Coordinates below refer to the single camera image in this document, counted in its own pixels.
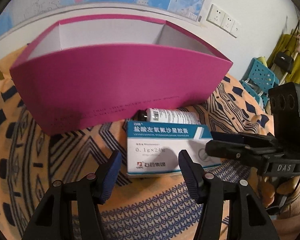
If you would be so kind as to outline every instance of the screw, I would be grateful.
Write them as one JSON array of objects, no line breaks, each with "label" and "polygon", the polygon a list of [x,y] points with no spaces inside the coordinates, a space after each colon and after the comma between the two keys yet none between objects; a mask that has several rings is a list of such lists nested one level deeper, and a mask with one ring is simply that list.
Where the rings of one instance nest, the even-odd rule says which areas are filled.
[{"label": "screw", "polygon": [[240,180],[240,184],[241,184],[242,186],[247,186],[247,185],[248,185],[248,182],[247,182],[246,180],[242,179],[242,180]]},{"label": "screw", "polygon": [[55,180],[55,181],[52,183],[52,185],[53,185],[54,187],[59,187],[59,186],[61,185],[61,180]]},{"label": "screw", "polygon": [[91,179],[95,179],[96,178],[96,175],[94,173],[89,173],[87,175],[87,179],[91,180]]},{"label": "screw", "polygon": [[214,178],[214,176],[213,176],[212,173],[207,173],[207,174],[205,175],[205,177],[206,177],[207,179],[213,179],[213,178]]}]

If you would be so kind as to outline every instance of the person's hand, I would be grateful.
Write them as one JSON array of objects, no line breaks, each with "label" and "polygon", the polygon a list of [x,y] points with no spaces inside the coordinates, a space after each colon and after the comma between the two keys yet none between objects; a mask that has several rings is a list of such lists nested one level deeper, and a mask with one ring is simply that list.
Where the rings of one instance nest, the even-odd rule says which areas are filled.
[{"label": "person's hand", "polygon": [[[250,170],[250,176],[248,178],[248,182],[250,186],[253,188],[254,192],[258,195],[258,197],[262,200],[264,207],[270,206],[274,201],[274,194],[278,193],[280,195],[288,195],[292,193],[299,181],[300,176],[293,177],[288,181],[279,185],[277,189],[271,184],[269,177],[260,177],[257,175],[257,169],[252,167]],[[296,199],[300,195],[300,184],[298,189],[293,192],[291,196],[289,196],[288,201]]]}]

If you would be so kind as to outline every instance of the barcode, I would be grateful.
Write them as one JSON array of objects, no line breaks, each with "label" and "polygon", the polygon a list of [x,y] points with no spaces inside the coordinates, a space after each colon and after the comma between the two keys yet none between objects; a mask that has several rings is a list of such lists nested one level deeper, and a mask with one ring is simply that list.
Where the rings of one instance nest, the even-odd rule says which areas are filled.
[{"label": "barcode", "polygon": [[153,111],[153,119],[157,121],[159,120],[159,112]]}]

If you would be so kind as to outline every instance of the white wall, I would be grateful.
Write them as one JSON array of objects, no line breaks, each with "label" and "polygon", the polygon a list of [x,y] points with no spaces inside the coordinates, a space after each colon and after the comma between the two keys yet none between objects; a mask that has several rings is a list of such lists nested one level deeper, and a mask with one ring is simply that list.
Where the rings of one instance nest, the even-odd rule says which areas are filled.
[{"label": "white wall", "polygon": [[[291,0],[212,0],[208,2],[216,4],[242,24],[239,38],[236,39],[219,27],[205,21],[207,15],[204,16],[202,25],[197,26],[175,18],[173,14],[169,14],[170,16],[160,14],[157,9],[149,12],[144,11],[144,7],[135,5],[90,4],[67,8],[71,10],[67,12],[64,12],[64,9],[56,10],[35,17],[23,23],[23,26],[16,26],[0,39],[0,59],[31,42],[57,20],[86,14],[135,14],[169,20],[201,37],[234,62],[229,73],[241,79],[253,57],[268,58],[282,31],[290,32],[297,24],[296,12]],[[92,6],[103,6],[103,8],[91,8]]]}]

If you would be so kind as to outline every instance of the medicine box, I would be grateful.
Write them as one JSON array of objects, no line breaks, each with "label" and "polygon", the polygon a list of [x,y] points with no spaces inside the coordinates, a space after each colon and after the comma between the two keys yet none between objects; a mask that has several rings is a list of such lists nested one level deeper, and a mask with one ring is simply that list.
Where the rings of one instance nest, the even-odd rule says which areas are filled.
[{"label": "medicine box", "polygon": [[178,154],[187,150],[205,170],[221,165],[205,146],[212,140],[207,125],[128,122],[127,159],[129,177],[158,177],[180,174]]}]

